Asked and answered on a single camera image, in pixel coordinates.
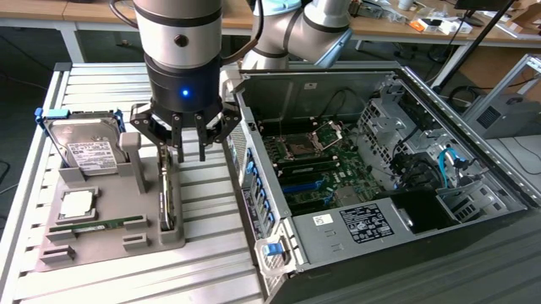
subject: hard drive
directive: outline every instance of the hard drive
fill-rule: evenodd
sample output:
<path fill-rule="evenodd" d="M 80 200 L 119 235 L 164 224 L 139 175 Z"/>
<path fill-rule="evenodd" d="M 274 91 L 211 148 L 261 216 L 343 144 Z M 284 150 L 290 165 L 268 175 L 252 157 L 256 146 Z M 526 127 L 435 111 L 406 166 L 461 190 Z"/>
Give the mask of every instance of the hard drive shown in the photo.
<path fill-rule="evenodd" d="M 120 132 L 124 131 L 120 112 L 49 110 L 41 126 L 58 150 L 64 166 L 78 167 L 84 175 L 113 174 L 116 165 L 128 161 L 119 146 Z"/>

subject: motherboard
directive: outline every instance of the motherboard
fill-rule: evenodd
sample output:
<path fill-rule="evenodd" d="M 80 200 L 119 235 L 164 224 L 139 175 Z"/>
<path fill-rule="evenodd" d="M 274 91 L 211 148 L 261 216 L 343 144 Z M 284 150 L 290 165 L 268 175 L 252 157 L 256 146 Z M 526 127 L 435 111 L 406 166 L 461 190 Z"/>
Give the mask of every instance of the motherboard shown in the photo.
<path fill-rule="evenodd" d="M 308 133 L 263 136 L 263 143 L 294 215 L 370 201 L 383 190 L 332 121 Z"/>

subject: aluminum extrusion table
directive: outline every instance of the aluminum extrusion table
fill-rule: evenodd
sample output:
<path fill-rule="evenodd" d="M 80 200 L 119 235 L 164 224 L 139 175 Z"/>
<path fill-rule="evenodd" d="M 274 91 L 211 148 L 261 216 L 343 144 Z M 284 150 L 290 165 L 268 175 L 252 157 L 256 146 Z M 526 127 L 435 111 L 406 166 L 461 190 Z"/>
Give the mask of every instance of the aluminum extrusion table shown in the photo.
<path fill-rule="evenodd" d="M 128 117 L 131 105 L 151 98 L 143 63 L 74 64 L 64 70 L 53 73 L 45 109 L 119 108 Z M 135 131 L 128 123 L 127 130 Z M 183 132 L 183 142 L 180 192 L 192 201 L 183 205 L 184 248 L 40 273 L 33 267 L 61 159 L 36 128 L 0 245 L 1 303 L 263 302 L 221 146 L 199 162 L 193 130 Z M 155 156 L 147 138 L 141 145 L 141 158 Z"/>

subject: metal slat surface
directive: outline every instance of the metal slat surface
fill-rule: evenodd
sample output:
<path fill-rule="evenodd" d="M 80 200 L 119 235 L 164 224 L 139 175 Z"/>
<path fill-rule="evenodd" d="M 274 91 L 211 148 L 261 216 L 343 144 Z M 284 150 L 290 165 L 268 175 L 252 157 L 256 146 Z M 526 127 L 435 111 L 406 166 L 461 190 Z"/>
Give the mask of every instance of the metal slat surface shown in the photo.
<path fill-rule="evenodd" d="M 119 108 L 124 119 L 135 103 L 148 102 L 144 64 L 76 64 L 66 79 L 61 107 L 70 111 L 107 111 Z M 128 132 L 135 128 L 127 123 Z M 155 157 L 156 148 L 143 138 L 141 158 Z M 26 247 L 20 257 L 20 277 L 12 301 L 20 303 L 261 303 L 255 268 L 241 231 L 236 199 L 220 145 L 205 150 L 199 161 L 196 132 L 183 131 L 185 162 L 180 164 L 180 195 L 185 219 L 185 246 L 176 250 L 34 272 L 38 246 L 45 232 L 58 180 L 61 158 L 45 145 L 37 189 L 29 201 L 29 231 L 18 243 Z"/>

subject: gray floor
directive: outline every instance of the gray floor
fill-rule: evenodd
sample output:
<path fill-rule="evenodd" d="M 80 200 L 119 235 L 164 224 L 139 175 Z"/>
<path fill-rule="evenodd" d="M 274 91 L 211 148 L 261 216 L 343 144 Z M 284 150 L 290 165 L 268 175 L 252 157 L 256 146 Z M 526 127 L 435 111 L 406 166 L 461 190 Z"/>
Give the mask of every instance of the gray floor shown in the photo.
<path fill-rule="evenodd" d="M 56 30 L 34 28 L 17 30 L 0 27 L 0 35 L 49 68 L 53 68 L 56 62 L 69 61 L 62 39 Z M 88 62 L 143 61 L 137 33 L 121 33 L 121 38 L 127 39 L 132 44 L 129 47 L 115 45 L 111 32 L 81 31 L 80 36 Z M 232 39 L 232 48 L 239 48 L 244 41 L 245 38 Z M 396 48 L 391 43 L 364 43 L 362 50 L 368 53 L 356 52 L 354 46 L 355 42 L 351 41 L 340 60 L 380 60 L 379 57 L 383 57 L 388 60 L 396 60 L 403 65 L 408 65 L 420 77 L 424 77 L 431 67 L 431 61 L 426 56 L 428 45 L 418 46 L 419 50 L 415 53 L 414 60 L 396 58 L 392 54 Z M 436 73 L 439 68 L 440 65 L 436 65 L 431 71 L 431 75 Z M 33 110 L 42 104 L 45 96 L 44 90 L 6 80 L 1 76 L 2 73 L 12 78 L 32 82 L 44 87 L 48 86 L 52 74 L 0 40 L 0 160 L 10 164 L 10 170 L 0 185 L 0 191 L 18 182 L 30 136 L 36 128 Z M 447 90 L 463 84 L 470 84 L 469 80 L 463 76 L 457 75 L 447 86 Z M 0 194 L 0 227 L 4 226 L 4 216 L 9 212 L 13 195 L 14 190 Z"/>

